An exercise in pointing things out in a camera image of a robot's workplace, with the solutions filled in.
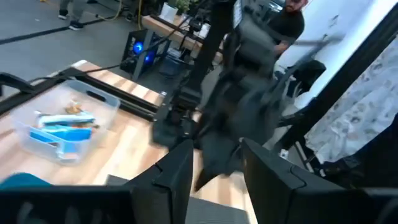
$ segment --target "sneaker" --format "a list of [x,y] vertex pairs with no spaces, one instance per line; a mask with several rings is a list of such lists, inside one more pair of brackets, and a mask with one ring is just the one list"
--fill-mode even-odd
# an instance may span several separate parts
[[60,14],[58,15],[58,18],[65,20],[67,19],[68,11],[67,10],[60,10]]
[[71,21],[69,24],[69,29],[71,30],[80,30],[82,28],[84,28],[84,25],[77,21]]

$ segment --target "concrete floor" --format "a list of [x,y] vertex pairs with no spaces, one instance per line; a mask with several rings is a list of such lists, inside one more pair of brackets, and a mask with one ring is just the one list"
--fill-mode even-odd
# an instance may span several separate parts
[[[2,0],[0,40],[67,26],[68,21],[57,18],[57,1],[51,0],[51,3],[47,4],[39,0]],[[118,7],[118,3],[113,0],[99,1],[111,9],[116,10]],[[104,17],[116,13],[98,4],[87,5],[86,10]],[[88,22],[96,19],[94,15],[86,12],[81,21]],[[133,23],[119,18],[112,22],[105,21],[88,25],[78,32],[65,30],[3,44],[0,45],[0,71],[31,80],[67,68],[70,64],[82,59],[100,67],[116,65],[121,61],[128,33],[135,29],[137,27]],[[129,74],[118,68],[112,72],[129,77]],[[219,72],[220,69],[217,69],[206,77],[202,84],[205,89],[204,95],[210,94],[209,90],[213,88]],[[142,75],[138,83],[158,92],[167,91],[170,86],[170,82],[165,82],[156,71]],[[15,90],[11,88],[4,90],[6,96],[14,92]],[[287,113],[294,110],[294,108],[288,109]],[[276,131],[275,138],[269,142],[269,147],[272,147],[273,141],[279,139],[286,130],[282,128]],[[302,166],[295,150],[289,155],[289,160]]]

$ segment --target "black metal frame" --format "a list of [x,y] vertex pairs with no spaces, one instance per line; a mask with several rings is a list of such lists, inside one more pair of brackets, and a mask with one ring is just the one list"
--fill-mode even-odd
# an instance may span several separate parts
[[[322,119],[326,112],[335,104],[349,86],[378,58],[382,51],[395,39],[398,30],[398,5],[396,4],[382,22],[372,31],[368,38],[359,46],[353,56],[343,65],[323,91],[311,102],[311,109],[305,113],[300,122],[294,124],[276,144],[281,148],[290,149],[296,142],[303,143],[304,136]],[[316,170],[320,163],[313,152],[304,150],[309,162]]]
[[133,96],[128,92],[122,91],[112,85],[105,82],[99,81],[96,78],[89,76],[88,74],[82,73],[82,71],[76,68],[68,68],[64,71],[59,72],[52,78],[48,78],[45,81],[40,82],[37,85],[32,86],[32,89],[28,92],[21,91],[11,97],[0,102],[0,115],[9,112],[17,106],[33,99],[41,93],[53,88],[56,85],[61,84],[66,79],[61,78],[70,76],[73,74],[79,74],[75,78],[79,81],[85,82],[93,87],[99,88],[100,90],[106,91],[120,99],[120,109],[132,113],[138,117],[144,118],[148,121],[153,121],[153,117],[157,112],[158,106],[149,103],[139,97]]

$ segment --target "blue fabric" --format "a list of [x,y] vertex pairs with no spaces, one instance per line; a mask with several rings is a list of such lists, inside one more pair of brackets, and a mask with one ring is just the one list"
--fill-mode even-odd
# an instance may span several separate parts
[[51,186],[50,183],[26,173],[14,174],[9,176],[0,184],[0,190],[13,187],[32,187],[32,186]]

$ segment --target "white wall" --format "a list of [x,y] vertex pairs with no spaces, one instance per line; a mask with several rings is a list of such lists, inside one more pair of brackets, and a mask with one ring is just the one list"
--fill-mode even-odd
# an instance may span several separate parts
[[[317,54],[315,59],[327,70],[314,83],[311,90],[299,96],[295,105],[304,107],[327,85],[366,37],[377,27],[397,0],[313,0],[304,10],[306,28],[299,39],[320,39],[324,34],[346,34],[342,42],[331,45]],[[338,24],[329,28],[330,19],[339,15]],[[293,65],[308,52],[308,47],[291,47],[278,61],[284,67]]]

